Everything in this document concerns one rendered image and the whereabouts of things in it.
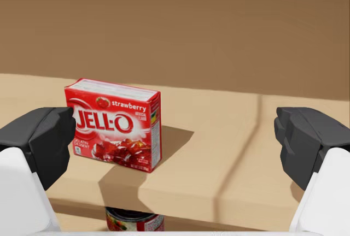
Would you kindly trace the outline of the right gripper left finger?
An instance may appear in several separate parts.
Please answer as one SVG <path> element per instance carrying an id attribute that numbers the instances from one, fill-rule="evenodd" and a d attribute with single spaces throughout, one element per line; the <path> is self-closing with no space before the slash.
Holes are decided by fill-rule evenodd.
<path id="1" fill-rule="evenodd" d="M 46 191 L 67 170 L 73 108 L 38 108 L 0 128 L 0 232 L 59 232 Z"/>

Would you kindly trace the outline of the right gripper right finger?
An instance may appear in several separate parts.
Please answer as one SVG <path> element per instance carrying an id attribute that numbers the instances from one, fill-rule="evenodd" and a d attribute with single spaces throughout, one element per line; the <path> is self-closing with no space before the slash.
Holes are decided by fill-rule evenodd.
<path id="1" fill-rule="evenodd" d="M 290 232 L 350 232 L 350 128 L 307 107 L 278 107 L 284 172 L 303 191 Z"/>

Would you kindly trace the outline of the red and white can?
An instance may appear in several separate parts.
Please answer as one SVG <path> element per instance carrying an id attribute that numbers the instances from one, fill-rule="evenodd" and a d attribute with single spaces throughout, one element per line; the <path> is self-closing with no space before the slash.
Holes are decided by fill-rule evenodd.
<path id="1" fill-rule="evenodd" d="M 110 231 L 164 231 L 164 216 L 141 211 L 105 207 Z"/>

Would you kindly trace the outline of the red carton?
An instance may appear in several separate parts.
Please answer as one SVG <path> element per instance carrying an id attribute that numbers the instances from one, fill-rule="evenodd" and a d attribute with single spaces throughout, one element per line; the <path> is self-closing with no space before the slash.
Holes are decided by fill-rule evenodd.
<path id="1" fill-rule="evenodd" d="M 73 152 L 151 173 L 162 159 L 161 93 L 79 79 L 65 87 L 76 120 Z"/>

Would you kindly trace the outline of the pale wooden shelf unit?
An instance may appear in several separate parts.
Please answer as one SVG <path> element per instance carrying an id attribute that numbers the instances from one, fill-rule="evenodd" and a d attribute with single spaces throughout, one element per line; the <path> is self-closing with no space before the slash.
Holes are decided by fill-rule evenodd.
<path id="1" fill-rule="evenodd" d="M 350 0 L 0 0 L 0 126 L 66 104 L 79 78 L 161 92 L 150 174 L 72 156 L 47 191 L 63 226 L 103 207 L 168 229 L 288 229 L 303 191 L 285 174 L 277 107 L 350 122 Z"/>

